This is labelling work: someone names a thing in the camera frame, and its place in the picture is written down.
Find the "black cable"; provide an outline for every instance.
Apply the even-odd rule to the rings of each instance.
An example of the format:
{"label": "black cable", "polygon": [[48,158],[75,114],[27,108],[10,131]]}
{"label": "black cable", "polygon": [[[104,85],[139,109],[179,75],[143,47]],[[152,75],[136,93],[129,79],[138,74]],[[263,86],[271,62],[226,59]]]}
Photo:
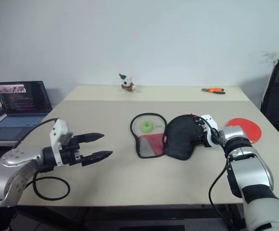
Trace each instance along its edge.
{"label": "black cable", "polygon": [[[12,149],[15,149],[19,146],[19,144],[33,131],[35,130],[36,128],[40,127],[41,125],[44,125],[46,123],[49,123],[51,121],[57,121],[58,118],[52,118],[52,119],[48,119],[48,120],[45,120],[43,122],[41,122],[40,124],[38,124],[37,126],[33,127],[30,131],[28,131],[17,143],[15,143],[15,145],[12,147]],[[31,182],[29,182],[27,185],[26,185],[26,188],[30,185],[30,184],[33,184],[33,189],[34,189],[34,192],[35,194],[40,197],[41,199],[43,200],[47,200],[47,201],[58,201],[58,200],[61,200],[61,199],[64,199],[65,197],[67,197],[70,193],[70,185],[67,181],[65,181],[64,179],[62,178],[59,178],[59,177],[40,177],[37,179],[37,175],[38,175],[39,172],[36,172],[33,176],[33,180]],[[49,198],[49,197],[46,197],[46,196],[43,196],[41,193],[39,193],[38,189],[37,189],[37,186],[36,186],[36,182],[38,180],[45,180],[45,179],[54,179],[54,180],[59,180],[61,182],[63,182],[67,188],[68,188],[68,191],[67,193],[64,195],[64,196],[61,196],[61,197],[57,197],[57,198]]]}
{"label": "black cable", "polygon": [[36,231],[39,227],[40,227],[40,225],[42,225],[43,223],[39,223],[36,227],[35,227],[35,229],[34,229],[34,231]]}
{"label": "black cable", "polygon": [[[26,185],[26,188],[27,188],[29,185],[33,184],[33,189],[34,189],[35,194],[36,194],[38,197],[40,197],[41,199],[47,200],[47,201],[58,201],[58,200],[64,199],[65,197],[67,197],[67,196],[70,194],[70,189],[71,189],[71,188],[70,188],[70,184],[69,184],[67,181],[65,181],[64,179],[59,178],[59,177],[40,177],[40,178],[37,178],[38,173],[39,173],[39,172],[36,172],[36,173],[34,174],[33,180],[32,180],[31,182],[29,182],[29,183]],[[45,179],[54,179],[54,180],[59,180],[59,181],[63,182],[63,183],[67,186],[67,188],[68,188],[67,193],[66,193],[64,196],[56,197],[56,198],[50,198],[50,197],[43,196],[41,193],[39,193],[39,191],[38,191],[38,189],[37,189],[36,182],[37,182],[38,180],[45,180]]]}
{"label": "black cable", "polygon": [[38,124],[37,126],[33,127],[31,130],[29,130],[21,139],[19,139],[19,141],[17,143],[15,143],[15,145],[12,147],[12,149],[15,149],[19,146],[19,144],[36,128],[40,127],[41,125],[44,125],[46,123],[49,123],[51,121],[57,121],[58,118],[52,118],[52,119],[48,119],[46,121],[41,122],[40,124]]}
{"label": "black cable", "polygon": [[[222,144],[221,140],[219,139],[219,133],[218,131],[211,127],[211,125],[208,123],[207,120],[205,120],[204,118],[200,117],[200,116],[195,116],[197,118],[200,118],[201,120],[203,120],[208,127],[210,128],[211,131],[211,135],[215,138],[215,140],[218,142],[218,144],[224,149],[224,145]],[[214,187],[214,185],[217,183],[217,181],[221,178],[221,176],[224,174],[224,172],[226,171],[226,166],[227,166],[228,162],[226,161],[226,164],[223,168],[223,170],[221,171],[221,173],[217,176],[217,178],[215,179],[215,181],[213,181],[213,183],[211,184],[210,188],[209,188],[209,192],[208,192],[208,197],[209,197],[209,201],[210,204],[212,205],[212,207],[214,208],[214,210],[220,215],[220,217],[234,230],[234,231],[238,231],[228,220],[226,220],[226,218],[222,215],[222,213],[217,209],[217,207],[215,206],[215,204],[213,203],[212,199],[211,199],[211,191]]]}
{"label": "black cable", "polygon": [[221,214],[221,212],[217,209],[217,207],[215,206],[215,204],[213,203],[212,199],[211,199],[211,191],[214,187],[214,185],[216,184],[216,182],[221,178],[221,176],[224,174],[224,172],[226,171],[226,166],[227,166],[227,161],[225,164],[225,167],[223,168],[223,170],[221,171],[221,173],[217,176],[217,178],[215,179],[215,181],[213,181],[213,183],[211,184],[210,188],[209,188],[209,193],[208,193],[208,197],[209,197],[209,201],[210,204],[212,205],[212,207],[215,209],[215,211],[220,215],[220,217],[234,230],[234,231],[238,231],[228,220],[226,220],[226,218]]}

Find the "black pouch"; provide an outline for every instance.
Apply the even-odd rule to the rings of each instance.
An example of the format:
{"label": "black pouch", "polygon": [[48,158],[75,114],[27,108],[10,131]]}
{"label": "black pouch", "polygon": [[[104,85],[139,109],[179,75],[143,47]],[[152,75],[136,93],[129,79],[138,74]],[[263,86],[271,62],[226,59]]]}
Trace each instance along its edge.
{"label": "black pouch", "polygon": [[174,118],[164,133],[164,154],[179,160],[191,157],[194,145],[191,140],[203,132],[202,126],[194,121],[195,115],[181,115]]}

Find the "laptop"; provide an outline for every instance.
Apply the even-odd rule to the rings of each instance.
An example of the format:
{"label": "laptop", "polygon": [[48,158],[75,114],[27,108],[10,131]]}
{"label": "laptop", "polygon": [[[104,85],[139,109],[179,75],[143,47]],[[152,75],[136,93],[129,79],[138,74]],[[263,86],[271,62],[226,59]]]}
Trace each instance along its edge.
{"label": "laptop", "polygon": [[17,141],[52,110],[42,81],[0,82],[0,141]]}

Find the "pliers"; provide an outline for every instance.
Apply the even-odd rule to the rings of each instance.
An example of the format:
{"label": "pliers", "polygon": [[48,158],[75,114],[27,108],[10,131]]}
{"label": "pliers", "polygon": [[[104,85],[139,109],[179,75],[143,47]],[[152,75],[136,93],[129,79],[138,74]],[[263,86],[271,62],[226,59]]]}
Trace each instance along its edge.
{"label": "pliers", "polygon": [[209,93],[215,93],[215,94],[225,94],[223,88],[202,88],[203,91],[207,91]]}

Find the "toy figure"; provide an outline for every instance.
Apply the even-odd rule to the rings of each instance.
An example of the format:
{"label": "toy figure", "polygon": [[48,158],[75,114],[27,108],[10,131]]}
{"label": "toy figure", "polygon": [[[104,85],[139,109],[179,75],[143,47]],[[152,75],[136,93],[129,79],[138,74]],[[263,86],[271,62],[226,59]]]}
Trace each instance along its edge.
{"label": "toy figure", "polygon": [[120,78],[123,81],[123,84],[121,85],[122,89],[125,89],[127,91],[133,91],[135,90],[135,85],[132,83],[132,77],[127,78],[126,76],[119,74]]}

